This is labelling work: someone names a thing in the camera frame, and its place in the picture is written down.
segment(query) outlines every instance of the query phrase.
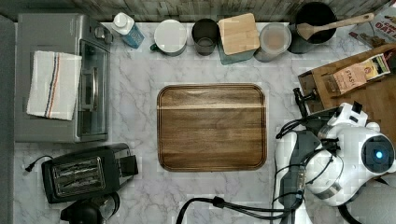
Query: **power cord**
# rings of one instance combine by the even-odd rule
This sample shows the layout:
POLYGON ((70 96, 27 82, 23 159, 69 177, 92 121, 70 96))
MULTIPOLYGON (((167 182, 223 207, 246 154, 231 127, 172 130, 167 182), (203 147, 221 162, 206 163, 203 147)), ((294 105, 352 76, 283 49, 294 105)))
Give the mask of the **power cord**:
POLYGON ((181 224, 183 221, 183 217, 184 214, 187 211, 187 207, 190 205, 190 203, 193 202, 202 202, 202 203, 212 203, 213 206, 217 207, 217 208, 229 208, 232 209, 234 211, 243 213, 245 215, 251 216, 251 217, 255 217, 255 218, 259 218, 259 219, 265 219, 265 220, 275 220, 275 219, 279 219, 282 217, 286 217, 288 216, 293 210, 295 210, 296 208, 298 208, 300 206, 300 204, 303 202, 303 195, 304 192, 303 191, 299 191, 296 192, 296 201, 294 202, 294 204, 291 206, 291 208, 287 208, 287 209, 271 209, 271 208, 257 208, 257 207, 248 207, 248 206, 243 206, 243 205, 238 205, 238 204, 234 204, 234 203, 227 203, 224 202, 224 199, 220 198, 220 197, 215 197, 214 199, 207 199, 207 198, 193 198, 188 200, 183 207, 181 208, 178 216, 177 216, 177 221, 176 224, 181 224), (271 213, 283 213, 282 215, 278 215, 278 216, 270 216, 270 217, 265 217, 265 216, 261 216, 249 211, 255 211, 255 212, 271 212, 271 213))
POLYGON ((295 119, 292 121, 287 122, 285 125, 283 125, 282 129, 280 129, 280 132, 276 135, 276 139, 280 139, 283 136, 285 136, 287 133, 291 132, 294 128, 299 126, 300 124, 307 123, 311 119, 320 119, 320 117, 306 117, 302 119, 295 119))
POLYGON ((52 160, 53 160, 53 158, 51 157, 51 156, 47 156, 47 155, 45 155, 45 156, 42 156, 42 157, 39 157, 37 160, 35 160, 34 162, 32 162, 32 163, 30 163, 30 165, 28 166, 28 167, 26 167, 25 168, 25 171, 27 171, 27 172, 32 172, 32 170, 33 170, 33 167, 35 167, 35 164, 39 161, 39 160, 41 160, 41 159, 43 159, 43 158, 45 158, 45 157, 49 157, 49 158, 51 158, 52 160))
POLYGON ((331 162, 333 162, 332 155, 330 156, 329 161, 327 162, 326 166, 320 171, 320 173, 310 181, 306 182, 306 184, 313 184, 315 180, 317 180, 321 175, 323 175, 323 173, 327 170, 331 162))

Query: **wall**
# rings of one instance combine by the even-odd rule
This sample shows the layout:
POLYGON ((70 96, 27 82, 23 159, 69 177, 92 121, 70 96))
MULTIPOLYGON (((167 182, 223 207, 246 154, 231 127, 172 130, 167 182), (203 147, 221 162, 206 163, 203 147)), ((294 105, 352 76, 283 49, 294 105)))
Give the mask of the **wall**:
POLYGON ((12 223, 15 26, 0 16, 0 223, 12 223))
MULTIPOLYGON (((329 4, 339 18, 375 10, 389 0, 317 0, 329 4)), ((0 14, 12 20, 21 12, 82 12, 111 21, 122 11, 137 21, 220 20, 252 12, 256 21, 289 21, 295 10, 312 0, 1 0, 0 14)))

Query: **kettle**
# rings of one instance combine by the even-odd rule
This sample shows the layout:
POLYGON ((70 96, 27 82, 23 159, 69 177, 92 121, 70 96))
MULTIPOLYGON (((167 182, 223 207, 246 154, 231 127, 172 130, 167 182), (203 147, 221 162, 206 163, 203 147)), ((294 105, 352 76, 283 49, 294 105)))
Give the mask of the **kettle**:
POLYGON ((61 220, 70 224, 104 224, 120 208, 120 196, 113 192, 101 197, 79 200, 61 212, 61 220))

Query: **canister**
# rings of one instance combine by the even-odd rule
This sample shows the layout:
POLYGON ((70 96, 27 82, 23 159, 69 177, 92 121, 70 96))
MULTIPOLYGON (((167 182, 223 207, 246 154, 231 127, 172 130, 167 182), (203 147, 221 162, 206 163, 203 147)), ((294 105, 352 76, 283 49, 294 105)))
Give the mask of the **canister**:
POLYGON ((291 33, 282 23, 270 23, 260 32, 260 47, 254 58, 262 63, 269 63, 279 54, 285 52, 291 42, 291 33))
POLYGON ((251 13, 220 20, 219 31, 219 55, 222 64, 248 60, 260 47, 259 32, 251 13))

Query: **black cable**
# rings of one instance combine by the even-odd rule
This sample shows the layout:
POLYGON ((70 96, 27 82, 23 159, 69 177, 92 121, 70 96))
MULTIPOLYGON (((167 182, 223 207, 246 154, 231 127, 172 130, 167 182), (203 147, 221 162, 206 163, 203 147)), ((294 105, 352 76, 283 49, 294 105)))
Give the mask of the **black cable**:
POLYGON ((280 132, 276 135, 276 139, 280 139, 285 136, 287 133, 292 131, 295 127, 303 124, 311 119, 318 119, 319 117, 307 117, 304 119, 295 119, 292 121, 287 122, 283 127, 280 129, 280 132))
POLYGON ((378 182, 378 183, 381 183, 381 184, 384 184, 384 185, 388 185, 389 186, 389 184, 388 184, 388 182, 387 181, 385 181, 383 178, 381 178, 381 177, 379 177, 379 178, 376 178, 376 179, 374 179, 376 182, 378 182))
POLYGON ((286 196, 288 196, 288 195, 291 195, 291 194, 298 194, 298 192, 284 193, 284 194, 282 194, 282 195, 280 195, 280 196, 277 196, 275 199, 273 199, 273 202, 276 201, 276 200, 278 200, 278 199, 280 199, 280 198, 283 198, 283 197, 286 197, 286 196))
POLYGON ((283 170, 285 170, 285 169, 288 169, 288 168, 290 168, 290 167, 292 167, 292 166, 301 166, 301 164, 291 164, 291 165, 285 166, 285 167, 283 167, 282 169, 280 169, 280 170, 278 170, 278 171, 275 172, 275 177, 277 176, 277 174, 279 174, 279 172, 281 172, 281 171, 283 171, 283 170))
POLYGON ((178 213, 176 224, 181 224, 183 221, 184 213, 187 211, 187 207, 190 205, 192 202, 203 202, 203 203, 213 203, 213 199, 207 199, 207 198, 193 198, 188 200, 183 207, 181 207, 180 212, 178 213))
POLYGON ((39 158, 38 158, 37 160, 35 160, 34 162, 30 163, 30 165, 29 165, 28 167, 25 168, 25 171, 27 171, 27 172, 32 172, 33 167, 35 167, 35 163, 38 162, 39 160, 45 158, 45 157, 49 157, 49 158, 51 158, 51 159, 53 160, 53 158, 52 158, 51 156, 47 156, 47 155, 42 156, 42 157, 39 157, 39 158))
POLYGON ((348 223, 350 224, 361 224, 358 220, 356 220, 352 215, 350 215, 349 211, 347 210, 347 206, 345 204, 338 206, 338 211, 348 223))
POLYGON ((229 206, 233 208, 239 208, 239 209, 255 211, 255 212, 289 212, 290 211, 289 208, 288 209, 258 208, 258 207, 249 207, 249 206, 224 202, 224 207, 229 207, 229 206))
POLYGON ((181 208, 181 210, 180 210, 180 212, 178 213, 178 216, 177 216, 176 224, 181 224, 182 223, 184 214, 187 211, 187 207, 192 202, 212 203, 217 208, 226 207, 226 208, 233 209, 234 211, 246 214, 246 215, 251 216, 251 217, 256 217, 256 218, 259 218, 259 219, 266 219, 266 220, 275 220, 275 219, 279 219, 279 218, 288 216, 291 213, 292 210, 294 210, 295 208, 300 206, 302 201, 303 201, 302 199, 296 198, 296 201, 293 204, 293 206, 291 208, 287 208, 287 209, 268 209, 268 208, 255 208, 255 207, 248 207, 248 206, 243 206, 243 205, 238 205, 238 204, 233 204, 233 203, 226 203, 220 197, 215 197, 214 199, 193 198, 193 199, 188 200, 183 205, 183 207, 181 208), (257 211, 257 212, 283 212, 283 214, 282 215, 278 215, 278 216, 274 216, 274 217, 265 217, 265 216, 257 215, 255 213, 251 213, 251 212, 249 212, 247 210, 257 211))
POLYGON ((320 171, 320 173, 310 181, 306 182, 305 184, 313 184, 315 180, 317 180, 321 175, 323 175, 323 173, 326 171, 327 167, 329 167, 331 162, 333 162, 332 155, 330 156, 329 161, 327 162, 326 166, 320 171))
POLYGON ((314 158, 319 152, 326 150, 325 148, 320 148, 315 151, 308 153, 305 158, 303 159, 302 166, 305 167, 312 158, 314 158))
POLYGON ((265 216, 261 216, 261 215, 258 215, 258 214, 255 214, 255 213, 246 211, 246 210, 244 210, 244 209, 234 208, 234 207, 228 207, 228 206, 225 206, 225 207, 230 208, 230 209, 233 209, 234 211, 243 213, 243 214, 245 214, 245 215, 248 215, 248 216, 251 216, 251 217, 255 217, 255 218, 258 218, 258 219, 264 219, 264 220, 276 220, 276 219, 279 219, 279 218, 288 216, 289 213, 291 212, 291 211, 289 211, 287 214, 282 214, 282 215, 275 216, 275 217, 265 217, 265 216))
POLYGON ((338 139, 338 138, 322 138, 322 139, 320 139, 320 141, 323 143, 323 142, 338 142, 338 141, 340 141, 340 139, 338 139))

